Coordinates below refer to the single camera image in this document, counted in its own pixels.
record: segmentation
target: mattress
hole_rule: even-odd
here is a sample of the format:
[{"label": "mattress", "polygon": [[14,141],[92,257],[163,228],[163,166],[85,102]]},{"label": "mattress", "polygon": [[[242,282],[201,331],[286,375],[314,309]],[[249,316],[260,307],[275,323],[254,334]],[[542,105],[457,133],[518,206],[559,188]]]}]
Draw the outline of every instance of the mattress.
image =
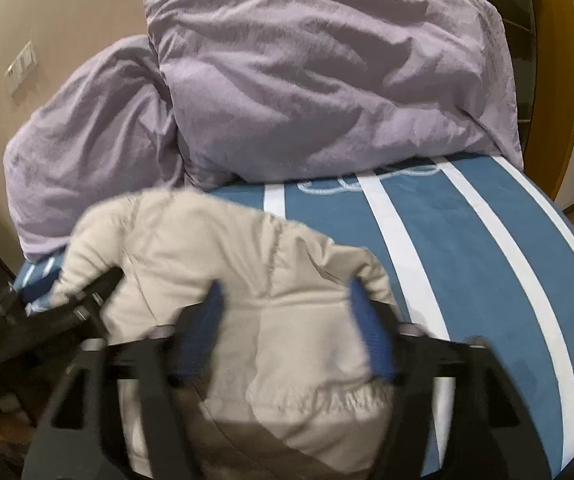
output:
[{"label": "mattress", "polygon": [[[407,322],[438,338],[483,335],[492,343],[529,407],[552,473],[574,456],[574,227],[503,158],[411,160],[213,194],[370,249]],[[57,261],[44,265],[51,272]],[[452,382],[437,384],[425,472],[438,468],[449,431]]]}]

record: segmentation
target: striped bed sheet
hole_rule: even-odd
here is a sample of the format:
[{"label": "striped bed sheet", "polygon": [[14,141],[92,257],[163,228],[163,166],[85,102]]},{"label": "striped bed sheet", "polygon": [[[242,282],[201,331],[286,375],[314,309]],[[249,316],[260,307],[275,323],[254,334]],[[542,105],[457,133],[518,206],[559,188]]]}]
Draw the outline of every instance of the striped bed sheet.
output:
[{"label": "striped bed sheet", "polygon": [[[410,160],[342,178],[233,184],[212,193],[369,248],[408,322],[438,338],[491,341],[529,407],[553,474],[574,456],[574,227],[503,158]],[[451,417],[453,383],[437,385],[426,473],[438,468]]]}]

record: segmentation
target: white stripe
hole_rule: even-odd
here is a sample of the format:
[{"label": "white stripe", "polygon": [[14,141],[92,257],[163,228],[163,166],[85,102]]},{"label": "white stripe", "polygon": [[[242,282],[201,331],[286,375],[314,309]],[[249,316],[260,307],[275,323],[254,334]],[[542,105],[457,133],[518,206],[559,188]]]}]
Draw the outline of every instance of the white stripe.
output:
[{"label": "white stripe", "polygon": [[267,213],[285,218],[285,187],[283,184],[266,184],[264,186],[262,207]]},{"label": "white stripe", "polygon": [[572,252],[574,253],[574,234],[571,232],[571,229],[568,227],[564,220],[561,218],[560,213],[556,210],[556,208],[551,204],[549,200],[546,199],[542,192],[534,186],[528,178],[526,178],[521,172],[516,170],[510,163],[508,163],[502,156],[494,156],[494,160],[500,164],[507,173],[509,173],[518,184],[520,184],[526,191],[531,195],[531,197],[538,203],[538,205],[542,208],[542,210],[546,213],[549,219],[553,222],[556,226],[560,234],[564,238],[564,240],[569,244]]},{"label": "white stripe", "polygon": [[42,277],[44,278],[47,274],[49,274],[51,272],[51,269],[53,268],[53,264],[56,262],[56,259],[52,256],[49,261],[47,262],[47,265],[45,265],[44,270],[42,271]]},{"label": "white stripe", "polygon": [[496,240],[500,250],[504,253],[510,266],[518,278],[533,308],[538,324],[545,338],[545,343],[554,373],[558,380],[560,393],[560,407],[563,423],[563,462],[562,467],[574,457],[574,368],[571,364],[569,352],[564,342],[563,333],[558,325],[556,314],[551,308],[547,294],[538,281],[524,254],[512,238],[502,221],[493,212],[491,207],[469,183],[465,176],[444,157],[433,158],[451,183],[467,200],[469,205],[478,214],[484,226]]},{"label": "white stripe", "polygon": [[[387,191],[372,171],[356,176],[387,245],[411,321],[426,327],[433,336],[448,340],[447,326],[433,293],[432,285],[409,233],[404,227],[398,211],[391,203]],[[453,379],[440,378],[436,382],[433,420],[441,463],[449,438],[453,394]]]},{"label": "white stripe", "polygon": [[22,288],[25,288],[27,286],[27,283],[29,283],[29,278],[32,276],[33,271],[35,270],[36,266],[32,264],[32,266],[30,267],[30,269],[27,271],[27,273],[25,274],[24,278],[22,279]]}]

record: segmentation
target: white switch panel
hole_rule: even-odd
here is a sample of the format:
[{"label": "white switch panel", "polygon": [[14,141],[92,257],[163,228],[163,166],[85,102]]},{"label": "white switch panel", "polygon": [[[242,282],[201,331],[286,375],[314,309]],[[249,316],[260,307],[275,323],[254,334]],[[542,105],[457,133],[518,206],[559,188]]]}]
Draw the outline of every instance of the white switch panel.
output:
[{"label": "white switch panel", "polygon": [[30,41],[22,48],[20,54],[16,56],[16,59],[9,65],[4,74],[9,95],[13,95],[16,92],[20,83],[25,80],[36,65],[38,65],[38,59],[33,49],[33,43]]}]

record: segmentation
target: wrinkled fabric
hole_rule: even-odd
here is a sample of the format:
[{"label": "wrinkled fabric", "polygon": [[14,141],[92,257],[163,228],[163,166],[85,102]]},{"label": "wrinkled fabric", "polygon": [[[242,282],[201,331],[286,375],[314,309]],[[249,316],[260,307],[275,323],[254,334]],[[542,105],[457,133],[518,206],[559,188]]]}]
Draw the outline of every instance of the wrinkled fabric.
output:
[{"label": "wrinkled fabric", "polygon": [[[176,390],[208,478],[367,477],[394,391],[373,378],[350,305],[352,278],[400,314],[368,250],[194,190],[150,190],[83,216],[52,302],[114,265],[125,277],[102,310],[110,344],[173,323],[212,280],[224,288],[211,359]],[[132,466],[150,476],[133,381],[121,402]]]},{"label": "wrinkled fabric", "polygon": [[4,152],[11,218],[25,257],[64,247],[92,204],[182,182],[177,125],[147,36],[78,68]]},{"label": "wrinkled fabric", "polygon": [[512,62],[486,0],[144,1],[193,185],[456,152],[522,168]]}]

